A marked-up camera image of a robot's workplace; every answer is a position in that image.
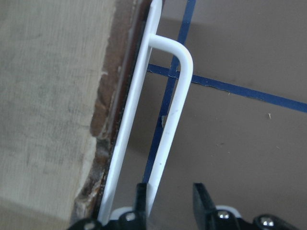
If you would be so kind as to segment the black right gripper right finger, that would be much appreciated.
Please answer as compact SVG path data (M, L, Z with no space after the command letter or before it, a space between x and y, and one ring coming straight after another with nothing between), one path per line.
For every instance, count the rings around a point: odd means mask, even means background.
M193 184L193 213L200 230L239 230L236 216L218 209L202 183Z

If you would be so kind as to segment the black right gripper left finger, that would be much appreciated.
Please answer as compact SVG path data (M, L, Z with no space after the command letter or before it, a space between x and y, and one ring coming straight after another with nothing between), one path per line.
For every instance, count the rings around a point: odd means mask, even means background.
M137 184L136 197L132 210L119 217L119 226L121 230L146 229L146 192L147 183Z

